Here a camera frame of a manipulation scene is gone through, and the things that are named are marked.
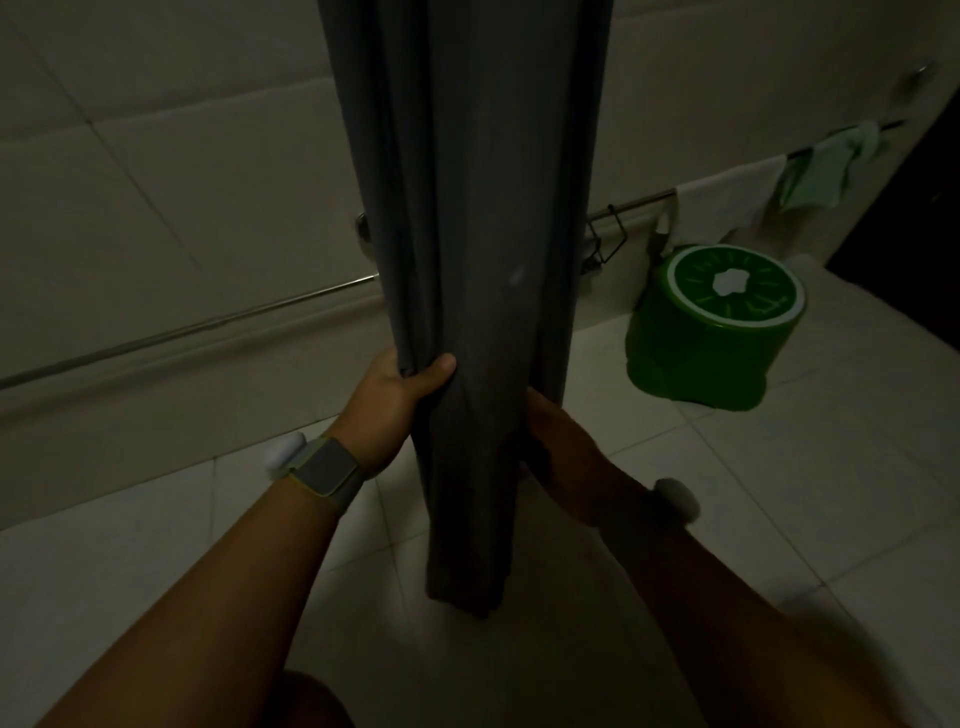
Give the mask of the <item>person's right hand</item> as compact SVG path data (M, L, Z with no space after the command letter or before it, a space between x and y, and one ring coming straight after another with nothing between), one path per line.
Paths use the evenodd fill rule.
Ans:
M528 470L567 515L596 527L621 490L618 468L564 409L532 387L525 395Z

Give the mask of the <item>person's left hand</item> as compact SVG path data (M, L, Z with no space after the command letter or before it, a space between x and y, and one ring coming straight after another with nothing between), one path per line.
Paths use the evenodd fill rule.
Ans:
M323 437L341 443L365 480L385 470L410 436L418 405L402 392L398 351L390 346L368 366L346 406Z

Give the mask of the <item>green cloth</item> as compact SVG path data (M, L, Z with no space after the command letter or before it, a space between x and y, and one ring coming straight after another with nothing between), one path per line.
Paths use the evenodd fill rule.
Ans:
M837 207L882 146L882 126L868 121L829 134L788 160L778 184L782 212Z

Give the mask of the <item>person's left forearm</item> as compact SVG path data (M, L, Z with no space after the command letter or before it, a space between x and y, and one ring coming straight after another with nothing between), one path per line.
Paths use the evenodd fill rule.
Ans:
M271 484L36 728L255 725L339 519L294 477Z

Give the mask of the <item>person's right forearm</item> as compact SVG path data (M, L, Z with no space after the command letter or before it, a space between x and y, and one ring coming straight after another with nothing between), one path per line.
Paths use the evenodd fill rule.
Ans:
M600 526L710 728L907 728L676 523Z

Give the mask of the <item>metal towel rail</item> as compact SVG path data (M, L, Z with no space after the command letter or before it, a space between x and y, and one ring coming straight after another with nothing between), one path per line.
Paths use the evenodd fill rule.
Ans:
M609 203L605 207L589 213L586 218L586 226L590 232L588 239L594 241L594 251L590 255L590 258L598 261L593 266L597 267L607 265L609 260L614 258L619 250L629 240L629 233L626 231L625 224L621 221L621 217L624 214L658 203L664 203L667 200L676 197L676 193L676 188L664 189L654 194L636 198L634 200L628 200L617 204ZM613 219L616 221L618 229L621 231L621 239L615 249L609 255L604 257L600 252L601 245L598 242L599 235L595 232L594 225L597 222L606 219ZM293 309L324 298L345 293L356 288L377 284L379 279L379 273L364 275L353 280L301 293L293 297L285 297L216 318L206 319L182 326L180 328L134 339L116 346L101 348L90 353L78 355L76 357L70 357L52 364L34 368L32 370L19 371L17 373L0 378L0 392L11 391L22 386L64 376L66 374L90 366L99 365L117 358L125 358L134 354L138 354L142 351L147 351L157 347L166 346L174 342L182 341L189 337L212 333L224 327L240 324L276 312Z

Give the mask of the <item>grey wrist band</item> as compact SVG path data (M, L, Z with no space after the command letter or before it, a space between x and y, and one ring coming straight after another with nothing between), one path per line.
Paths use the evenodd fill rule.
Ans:
M278 476L293 478L341 511L348 509L365 482L354 456L335 439L300 440L279 466Z

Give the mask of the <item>green plastic bucket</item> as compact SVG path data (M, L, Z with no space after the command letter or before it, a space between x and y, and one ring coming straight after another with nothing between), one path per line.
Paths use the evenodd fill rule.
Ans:
M732 245L678 247L631 315L627 376L673 402L752 410L807 307L798 275L773 257Z

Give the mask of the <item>grey cloth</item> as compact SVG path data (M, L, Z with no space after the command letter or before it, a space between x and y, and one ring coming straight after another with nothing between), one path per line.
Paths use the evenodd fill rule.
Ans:
M450 381L412 440L426 594L510 575L529 386L567 378L615 0L317 0L398 364Z

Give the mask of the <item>white wrist tracker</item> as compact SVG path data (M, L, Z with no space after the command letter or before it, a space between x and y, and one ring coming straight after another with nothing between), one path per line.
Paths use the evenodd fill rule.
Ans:
M305 447L306 442L306 436L301 431L294 431L270 441L263 455L266 478L270 482L282 478L289 462Z
M676 518L685 526L696 523L701 517L700 501L684 482L661 478L655 481L654 492L674 510Z

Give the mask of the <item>white towel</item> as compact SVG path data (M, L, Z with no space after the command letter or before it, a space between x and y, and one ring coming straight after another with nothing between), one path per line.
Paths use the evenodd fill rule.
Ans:
M671 242L717 245L749 228L773 197L787 163L787 155L775 155L676 186Z

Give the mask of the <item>dark wrist band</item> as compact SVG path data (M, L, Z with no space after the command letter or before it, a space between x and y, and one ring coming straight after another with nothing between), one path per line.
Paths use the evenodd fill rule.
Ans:
M653 557L664 543L689 526L651 489L629 486L596 520L599 538L625 570Z

